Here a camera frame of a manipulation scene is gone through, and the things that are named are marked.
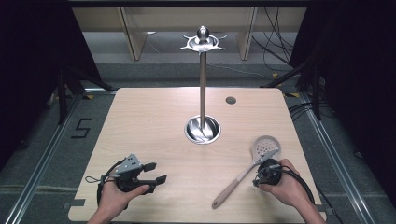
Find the person's right hand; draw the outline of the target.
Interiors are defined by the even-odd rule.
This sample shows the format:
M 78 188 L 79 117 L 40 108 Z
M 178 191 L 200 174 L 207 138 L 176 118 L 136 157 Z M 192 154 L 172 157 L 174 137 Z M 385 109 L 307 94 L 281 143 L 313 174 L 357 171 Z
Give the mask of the person's right hand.
M 283 174 L 276 186 L 261 184 L 262 191 L 273 194 L 283 204 L 301 210 L 310 204 L 310 200 L 302 185 L 292 176 Z

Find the person's left hand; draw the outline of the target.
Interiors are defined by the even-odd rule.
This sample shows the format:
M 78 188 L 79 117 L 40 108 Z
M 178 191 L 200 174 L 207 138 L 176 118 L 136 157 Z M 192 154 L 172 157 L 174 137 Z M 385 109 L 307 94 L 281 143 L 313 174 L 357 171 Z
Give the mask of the person's left hand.
M 135 197 L 142 195 L 149 189 L 149 185 L 144 185 L 129 192 L 118 189 L 114 182 L 106 182 L 103 187 L 102 197 L 95 214 L 103 222 L 111 221 L 118 216 L 126 205 Z

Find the metal floor rail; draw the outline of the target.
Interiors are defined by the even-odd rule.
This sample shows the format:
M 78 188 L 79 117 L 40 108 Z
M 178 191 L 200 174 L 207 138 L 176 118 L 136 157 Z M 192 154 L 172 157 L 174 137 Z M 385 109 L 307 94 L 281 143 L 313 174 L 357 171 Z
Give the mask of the metal floor rail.
M 80 224 L 68 213 L 115 94 L 89 91 L 47 105 L 0 171 L 0 224 Z
M 342 162 L 336 148 L 328 135 L 327 131 L 325 130 L 324 125 L 320 120 L 317 119 L 317 116 L 314 112 L 309 111 L 307 116 L 314 127 L 314 130 L 324 147 L 324 150 L 332 164 L 332 167 L 348 197 L 355 213 L 361 224 L 375 224 L 375 219 L 368 208 L 368 205 L 362 194 L 358 190 L 357 186 L 355 185 L 354 181 L 352 180 L 349 172 L 347 171 L 346 166 Z

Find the steel utensil stand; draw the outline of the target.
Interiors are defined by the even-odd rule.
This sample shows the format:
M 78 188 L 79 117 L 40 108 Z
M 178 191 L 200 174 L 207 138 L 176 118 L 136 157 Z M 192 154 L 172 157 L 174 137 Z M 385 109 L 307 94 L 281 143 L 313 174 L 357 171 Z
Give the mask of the steel utensil stand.
M 197 29 L 195 36 L 186 36 L 187 43 L 182 49 L 189 49 L 199 55 L 199 114 L 190 118 L 184 127 L 186 137 L 194 144 L 207 145 L 215 142 L 220 135 L 219 122 L 206 114 L 207 53 L 220 49 L 219 40 L 210 34 L 205 26 Z

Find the dark curtain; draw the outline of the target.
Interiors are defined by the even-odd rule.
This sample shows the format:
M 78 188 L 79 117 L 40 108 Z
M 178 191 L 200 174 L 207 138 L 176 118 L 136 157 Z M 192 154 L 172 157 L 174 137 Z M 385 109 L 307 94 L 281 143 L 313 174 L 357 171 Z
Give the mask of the dark curtain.
M 396 0 L 308 0 L 290 64 L 307 59 L 396 207 Z
M 102 79 L 67 0 L 0 0 L 0 170 L 58 86 Z

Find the slotted spoon with pink handle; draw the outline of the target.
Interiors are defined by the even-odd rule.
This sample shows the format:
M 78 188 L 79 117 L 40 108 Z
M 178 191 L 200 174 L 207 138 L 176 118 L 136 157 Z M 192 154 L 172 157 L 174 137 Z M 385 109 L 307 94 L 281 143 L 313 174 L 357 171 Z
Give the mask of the slotted spoon with pink handle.
M 280 143 L 277 139 L 270 135 L 263 135 L 258 137 L 252 147 L 251 155 L 252 161 L 247 168 L 238 175 L 213 201 L 211 204 L 213 209 L 220 207 L 226 199 L 232 194 L 234 189 L 243 180 L 243 178 L 256 166 L 261 165 L 265 161 L 271 159 L 281 149 Z

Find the black tripod stand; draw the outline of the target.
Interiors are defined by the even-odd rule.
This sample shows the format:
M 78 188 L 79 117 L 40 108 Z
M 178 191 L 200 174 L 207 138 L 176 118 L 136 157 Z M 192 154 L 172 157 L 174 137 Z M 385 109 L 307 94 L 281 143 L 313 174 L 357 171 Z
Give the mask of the black tripod stand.
M 86 92 L 85 88 L 81 84 L 82 80 L 87 80 L 92 84 L 104 89 L 105 91 L 117 90 L 117 88 L 106 84 L 100 78 L 100 76 L 94 77 L 76 67 L 66 66 L 57 75 L 57 91 L 58 91 L 59 107 L 60 107 L 60 118 L 59 118 L 60 124 L 62 124 L 66 120 L 68 114 L 68 105 L 66 102 L 66 88 L 68 88 L 73 95 L 82 95 Z
M 282 84 L 286 80 L 300 74 L 300 78 L 296 83 L 296 88 L 298 91 L 306 91 L 308 87 L 312 88 L 312 106 L 313 112 L 317 120 L 321 120 L 320 110 L 319 110 L 319 97 L 320 97 L 320 73 L 318 67 L 314 63 L 314 59 L 308 58 L 300 65 L 294 67 L 285 75 L 280 78 L 263 85 L 264 88 L 274 88 L 279 84 Z

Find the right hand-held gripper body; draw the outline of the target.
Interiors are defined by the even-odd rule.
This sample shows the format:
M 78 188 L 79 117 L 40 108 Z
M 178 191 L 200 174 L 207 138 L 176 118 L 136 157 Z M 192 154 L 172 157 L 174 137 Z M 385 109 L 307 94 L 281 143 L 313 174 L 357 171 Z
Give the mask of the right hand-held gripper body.
M 264 149 L 253 150 L 253 161 L 258 165 L 256 177 L 261 179 L 261 184 L 275 186 L 281 179 L 281 172 L 278 171 L 280 163 L 273 159 L 273 156 L 279 151 L 278 148 L 265 151 Z

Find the light wooden shelf unit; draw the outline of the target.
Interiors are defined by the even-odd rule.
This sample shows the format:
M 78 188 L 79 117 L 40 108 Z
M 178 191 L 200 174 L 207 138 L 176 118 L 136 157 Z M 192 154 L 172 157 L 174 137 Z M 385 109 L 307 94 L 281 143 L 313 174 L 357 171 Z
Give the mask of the light wooden shelf unit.
M 75 7 L 83 32 L 123 32 L 131 58 L 140 59 L 149 32 L 236 32 L 240 57 L 248 58 L 252 34 L 300 30 L 305 7 Z

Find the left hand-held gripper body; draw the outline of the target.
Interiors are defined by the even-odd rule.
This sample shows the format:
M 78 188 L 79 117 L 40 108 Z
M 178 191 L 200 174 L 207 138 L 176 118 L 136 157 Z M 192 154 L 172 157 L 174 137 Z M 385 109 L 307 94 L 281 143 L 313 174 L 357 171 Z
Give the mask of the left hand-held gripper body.
M 110 174 L 110 176 L 116 181 L 119 190 L 129 192 L 144 186 L 139 184 L 140 179 L 138 178 L 139 175 L 144 172 L 142 169 L 143 165 L 144 164 L 140 162 L 136 155 L 131 153 L 116 166 L 116 170 L 113 174 Z M 149 187 L 146 193 L 152 193 L 155 188 Z

